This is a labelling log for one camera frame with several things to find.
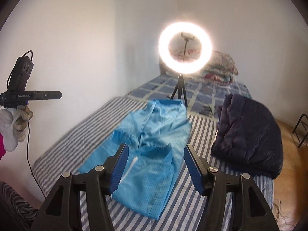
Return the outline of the striped bed quilt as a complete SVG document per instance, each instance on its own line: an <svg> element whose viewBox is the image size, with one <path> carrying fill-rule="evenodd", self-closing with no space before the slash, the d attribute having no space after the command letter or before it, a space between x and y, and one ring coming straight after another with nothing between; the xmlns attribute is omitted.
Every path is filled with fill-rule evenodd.
<svg viewBox="0 0 308 231"><path fill-rule="evenodd" d="M273 179L220 159L221 134L249 153L179 100L112 99L35 161L33 230L277 230Z"/></svg>

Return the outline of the floral folded quilt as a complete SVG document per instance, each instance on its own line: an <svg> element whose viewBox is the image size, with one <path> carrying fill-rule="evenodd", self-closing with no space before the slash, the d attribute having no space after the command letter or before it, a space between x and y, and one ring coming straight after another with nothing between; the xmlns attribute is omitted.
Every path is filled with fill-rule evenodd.
<svg viewBox="0 0 308 231"><path fill-rule="evenodd" d="M184 48L171 50L171 56L178 61L183 60ZM193 62L200 57L200 49L187 49L184 62ZM230 85L234 82L234 76L238 75L238 69L233 58L226 53L213 51L210 60L199 71L184 76L213 82L218 85Z"/></svg>

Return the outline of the light blue striped garment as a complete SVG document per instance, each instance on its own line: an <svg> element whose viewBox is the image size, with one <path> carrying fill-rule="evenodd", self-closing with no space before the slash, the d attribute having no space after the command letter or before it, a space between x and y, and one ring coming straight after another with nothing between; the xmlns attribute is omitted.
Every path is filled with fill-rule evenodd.
<svg viewBox="0 0 308 231"><path fill-rule="evenodd" d="M129 156L112 198L143 216L158 220L181 170L191 123L180 100L152 100L129 113L78 168L86 173L114 155L120 144Z"/></svg>

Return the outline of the dark navy puffer jacket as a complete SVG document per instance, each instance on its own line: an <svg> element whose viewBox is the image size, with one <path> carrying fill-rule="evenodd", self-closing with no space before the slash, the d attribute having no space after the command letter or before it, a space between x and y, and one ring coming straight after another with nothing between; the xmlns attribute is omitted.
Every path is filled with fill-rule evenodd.
<svg viewBox="0 0 308 231"><path fill-rule="evenodd" d="M212 156L242 172L276 179L284 153L281 131L270 110L253 99L229 94L217 111Z"/></svg>

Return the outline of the black metal clothes rack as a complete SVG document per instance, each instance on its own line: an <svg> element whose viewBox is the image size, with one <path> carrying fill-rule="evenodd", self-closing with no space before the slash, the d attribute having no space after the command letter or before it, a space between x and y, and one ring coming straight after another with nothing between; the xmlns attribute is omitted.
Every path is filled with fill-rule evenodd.
<svg viewBox="0 0 308 231"><path fill-rule="evenodd" d="M303 146L305 141L307 141L307 114L304 113L299 117L292 133L297 138L298 148Z"/></svg>

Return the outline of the blue plaid bed sheet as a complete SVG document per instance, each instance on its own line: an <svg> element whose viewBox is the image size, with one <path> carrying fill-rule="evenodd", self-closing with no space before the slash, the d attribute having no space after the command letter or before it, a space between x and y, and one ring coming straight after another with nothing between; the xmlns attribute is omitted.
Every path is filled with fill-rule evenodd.
<svg viewBox="0 0 308 231"><path fill-rule="evenodd" d="M234 82L228 86L216 85L211 82L201 82L185 78L185 89L187 98L187 111L191 114L200 114L217 120L217 107L223 105L228 94L240 94L251 98L246 85ZM131 99L147 102L149 100L163 100L172 96L177 78L161 75L141 85L130 92L127 96Z"/></svg>

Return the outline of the black tripod stand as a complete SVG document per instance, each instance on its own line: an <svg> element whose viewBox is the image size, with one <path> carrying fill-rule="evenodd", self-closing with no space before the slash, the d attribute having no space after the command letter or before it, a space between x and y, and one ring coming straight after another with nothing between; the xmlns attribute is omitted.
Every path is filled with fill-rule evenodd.
<svg viewBox="0 0 308 231"><path fill-rule="evenodd" d="M183 57L182 57L182 63L184 63L184 60L185 60L185 54L186 54L186 47L187 47L187 43L189 41L193 41L195 39L194 36L190 36L190 35L187 35L185 33L181 33L181 37L183 38L183 40L185 41L185 44L184 44L184 51L183 51ZM182 96L184 96L184 104L185 104L185 107L188 107L188 103L187 103L187 96L186 96L186 87L185 87L185 82L184 82L184 76L183 74L179 74L178 75L178 80L177 80L177 84L173 90L173 93L171 94L171 96L167 96L168 99L174 99L174 96L177 92L177 98L179 100L182 99Z"/></svg>

